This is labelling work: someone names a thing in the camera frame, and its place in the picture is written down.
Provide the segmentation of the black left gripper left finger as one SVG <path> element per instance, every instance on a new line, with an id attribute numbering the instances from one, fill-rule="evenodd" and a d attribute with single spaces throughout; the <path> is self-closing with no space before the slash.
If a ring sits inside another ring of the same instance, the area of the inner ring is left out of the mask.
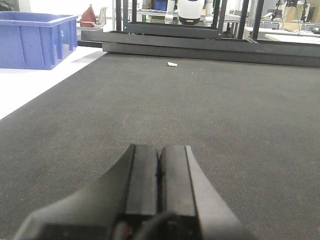
<path id="1" fill-rule="evenodd" d="M 124 218 L 144 220 L 157 213 L 157 149 L 130 144 L 91 184 L 32 212 L 16 240 L 109 240 Z"/>

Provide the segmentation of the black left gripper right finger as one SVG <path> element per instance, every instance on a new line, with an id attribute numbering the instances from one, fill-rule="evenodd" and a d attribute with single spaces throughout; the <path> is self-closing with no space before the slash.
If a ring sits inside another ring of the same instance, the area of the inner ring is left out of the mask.
<path id="1" fill-rule="evenodd" d="M 256 239 L 211 185 L 190 146 L 165 146 L 158 169 L 159 208 L 178 215 L 190 239 Z"/>

